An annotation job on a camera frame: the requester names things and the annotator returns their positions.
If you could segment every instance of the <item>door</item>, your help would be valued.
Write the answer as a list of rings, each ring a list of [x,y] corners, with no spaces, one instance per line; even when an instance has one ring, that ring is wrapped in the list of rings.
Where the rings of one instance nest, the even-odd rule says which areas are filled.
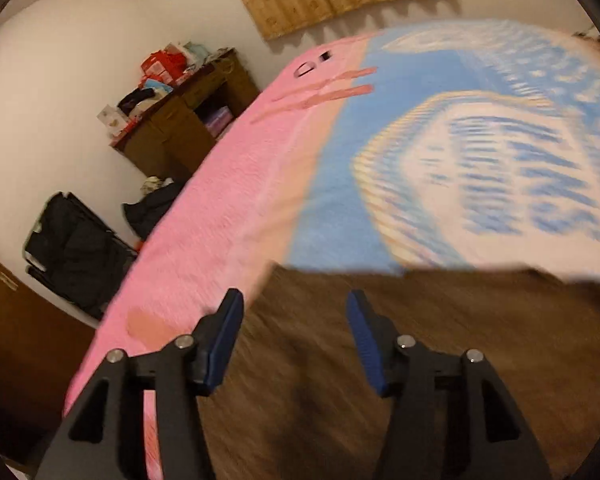
[[[0,264],[1,453],[24,463],[37,441],[56,429],[93,335]]]

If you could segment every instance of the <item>door handle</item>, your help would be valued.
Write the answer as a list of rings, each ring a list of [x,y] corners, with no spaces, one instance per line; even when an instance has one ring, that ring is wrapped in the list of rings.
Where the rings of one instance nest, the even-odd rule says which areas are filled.
[[[14,282],[4,272],[0,272],[0,281],[3,282],[6,286],[8,286],[11,290],[18,290],[18,284]]]

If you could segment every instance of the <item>blue gripper pad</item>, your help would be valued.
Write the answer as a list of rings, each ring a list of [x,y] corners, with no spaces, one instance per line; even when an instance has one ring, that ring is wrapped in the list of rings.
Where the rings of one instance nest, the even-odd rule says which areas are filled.
[[[230,288],[222,300],[218,311],[219,325],[208,342],[208,363],[204,384],[210,392],[222,384],[235,340],[244,315],[244,299],[236,288]]]
[[[391,387],[387,371],[392,365],[398,331],[391,320],[373,311],[361,290],[352,290],[347,296],[347,320],[366,380],[379,396],[387,396]]]

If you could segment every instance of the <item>red box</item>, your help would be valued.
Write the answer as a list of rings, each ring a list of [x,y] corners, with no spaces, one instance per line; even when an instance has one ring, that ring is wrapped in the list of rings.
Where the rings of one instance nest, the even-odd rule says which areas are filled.
[[[187,67],[187,58],[184,54],[167,54],[163,50],[154,52],[141,65],[142,71],[147,76],[152,76],[163,83],[170,85],[177,78],[182,77]]]

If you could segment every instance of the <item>black chair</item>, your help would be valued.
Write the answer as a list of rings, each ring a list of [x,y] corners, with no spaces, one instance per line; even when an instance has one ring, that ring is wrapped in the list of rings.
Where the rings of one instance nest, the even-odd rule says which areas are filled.
[[[138,253],[74,194],[46,203],[24,245],[27,273],[101,319]]]

